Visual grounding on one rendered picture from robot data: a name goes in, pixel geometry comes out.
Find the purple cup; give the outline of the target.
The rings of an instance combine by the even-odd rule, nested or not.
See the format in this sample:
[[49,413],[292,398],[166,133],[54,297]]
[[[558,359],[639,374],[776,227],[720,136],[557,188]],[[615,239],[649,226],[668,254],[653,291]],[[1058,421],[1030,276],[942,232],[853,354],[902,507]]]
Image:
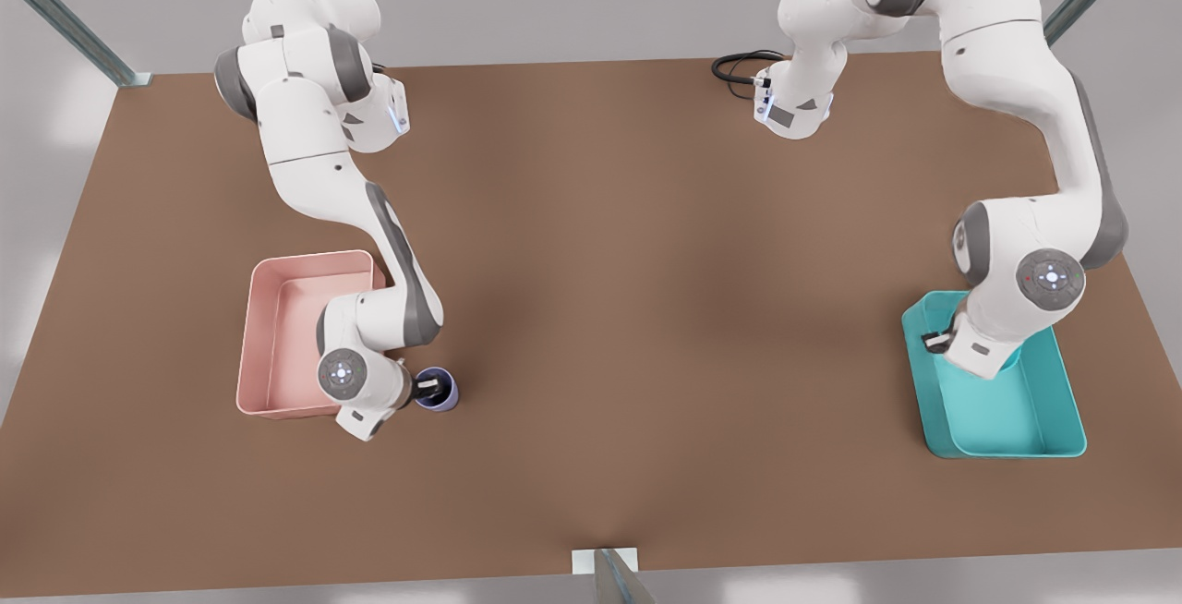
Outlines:
[[448,372],[448,369],[440,368],[440,366],[426,368],[426,369],[422,369],[421,372],[416,374],[416,376],[414,377],[414,379],[415,378],[418,378],[418,379],[423,379],[423,378],[440,378],[441,381],[446,381],[446,401],[443,401],[443,402],[415,402],[418,405],[423,407],[423,409],[427,409],[427,410],[429,410],[431,413],[447,413],[447,411],[454,409],[459,404],[459,398],[460,398],[459,387],[456,384],[456,381],[452,376],[452,372]]

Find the teal box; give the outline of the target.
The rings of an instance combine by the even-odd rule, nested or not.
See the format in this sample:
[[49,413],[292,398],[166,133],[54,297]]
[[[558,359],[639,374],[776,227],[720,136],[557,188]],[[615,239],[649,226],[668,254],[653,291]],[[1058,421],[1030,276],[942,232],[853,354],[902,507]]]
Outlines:
[[1080,457],[1087,437],[1056,331],[1032,335],[992,379],[930,353],[922,335],[950,322],[963,291],[933,291],[900,318],[922,431],[939,457]]

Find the pink box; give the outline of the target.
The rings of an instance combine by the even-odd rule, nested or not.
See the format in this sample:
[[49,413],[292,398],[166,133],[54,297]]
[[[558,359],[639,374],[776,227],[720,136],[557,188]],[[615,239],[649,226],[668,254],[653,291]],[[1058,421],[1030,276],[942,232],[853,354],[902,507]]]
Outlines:
[[381,290],[384,272],[366,251],[271,258],[251,274],[235,401],[262,418],[333,416],[318,384],[317,323],[335,297]]

